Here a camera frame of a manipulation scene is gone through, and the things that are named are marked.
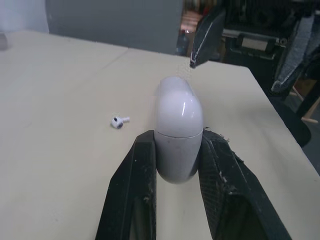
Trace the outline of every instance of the table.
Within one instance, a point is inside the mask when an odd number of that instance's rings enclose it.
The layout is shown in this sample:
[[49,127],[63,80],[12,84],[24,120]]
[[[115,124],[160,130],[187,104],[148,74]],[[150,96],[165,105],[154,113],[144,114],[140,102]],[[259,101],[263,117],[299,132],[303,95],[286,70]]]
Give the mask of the table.
[[[22,31],[0,52],[0,239],[93,240],[110,178],[153,129],[155,89],[186,78],[204,125],[229,139],[292,239],[319,239],[320,177],[251,72],[216,62]],[[115,114],[129,116],[121,130]],[[211,239],[198,176],[157,176],[157,239]]]

